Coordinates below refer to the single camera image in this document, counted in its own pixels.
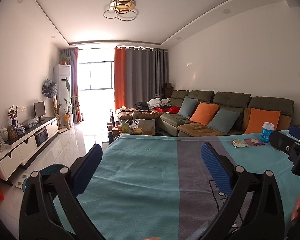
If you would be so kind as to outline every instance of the cabinet drawer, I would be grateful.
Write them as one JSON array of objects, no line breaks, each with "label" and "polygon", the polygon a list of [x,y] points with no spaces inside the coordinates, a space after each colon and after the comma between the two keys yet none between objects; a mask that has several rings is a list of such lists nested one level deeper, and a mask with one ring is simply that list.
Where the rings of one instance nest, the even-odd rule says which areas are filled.
[{"label": "cabinet drawer", "polygon": [[53,133],[58,131],[57,120],[53,121],[52,123],[49,123],[46,127],[47,127],[48,136],[50,138]]},{"label": "cabinet drawer", "polygon": [[18,168],[18,166],[21,163],[22,163],[22,157],[20,154],[19,147],[12,150],[11,157],[7,155],[0,161],[0,166],[4,171],[4,173],[6,174],[7,179]]},{"label": "cabinet drawer", "polygon": [[24,141],[19,146],[19,151],[24,161],[28,156],[37,148],[37,143],[35,142],[34,135],[28,138],[28,141]]}]

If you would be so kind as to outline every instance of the hand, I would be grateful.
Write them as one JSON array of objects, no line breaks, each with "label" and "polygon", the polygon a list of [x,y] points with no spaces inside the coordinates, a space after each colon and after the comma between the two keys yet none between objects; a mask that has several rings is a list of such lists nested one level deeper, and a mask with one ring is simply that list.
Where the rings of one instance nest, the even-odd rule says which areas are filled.
[{"label": "hand", "polygon": [[291,221],[297,219],[300,216],[300,195],[297,199],[296,206],[293,209],[292,215],[291,215]]}]

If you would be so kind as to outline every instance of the green sofa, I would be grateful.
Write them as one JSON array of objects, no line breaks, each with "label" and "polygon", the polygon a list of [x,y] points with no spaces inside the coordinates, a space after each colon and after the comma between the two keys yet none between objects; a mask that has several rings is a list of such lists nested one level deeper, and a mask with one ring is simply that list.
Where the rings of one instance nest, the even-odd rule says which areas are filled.
[{"label": "green sofa", "polygon": [[185,96],[198,99],[200,102],[220,105],[220,109],[226,109],[240,113],[231,130],[224,134],[213,130],[200,123],[195,123],[179,114],[163,114],[158,125],[172,136],[208,136],[208,135],[236,135],[243,134],[247,128],[251,108],[269,111],[281,111],[279,119],[281,130],[287,130],[293,115],[294,102],[285,98],[251,97],[250,94],[200,91],[200,90],[176,90],[172,93],[170,102],[172,106],[181,106]]}]

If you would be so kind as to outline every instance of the blue cup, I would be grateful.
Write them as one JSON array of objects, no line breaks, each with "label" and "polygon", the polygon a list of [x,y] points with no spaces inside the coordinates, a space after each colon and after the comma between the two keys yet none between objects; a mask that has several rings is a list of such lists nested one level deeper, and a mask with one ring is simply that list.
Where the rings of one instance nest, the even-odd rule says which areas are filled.
[{"label": "blue cup", "polygon": [[262,141],[263,143],[268,143],[270,133],[272,133],[273,131],[274,131],[273,123],[265,122],[262,125],[262,133],[261,133],[260,141]]}]

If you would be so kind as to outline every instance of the gray-blue pillow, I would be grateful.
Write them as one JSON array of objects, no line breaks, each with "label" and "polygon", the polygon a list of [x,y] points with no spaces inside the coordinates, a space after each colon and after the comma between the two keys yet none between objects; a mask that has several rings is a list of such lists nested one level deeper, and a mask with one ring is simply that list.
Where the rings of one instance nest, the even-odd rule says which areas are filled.
[{"label": "gray-blue pillow", "polygon": [[197,102],[198,102],[197,99],[185,97],[178,114],[185,118],[190,118]]},{"label": "gray-blue pillow", "polygon": [[222,133],[228,133],[239,115],[238,112],[220,109],[207,126]]}]

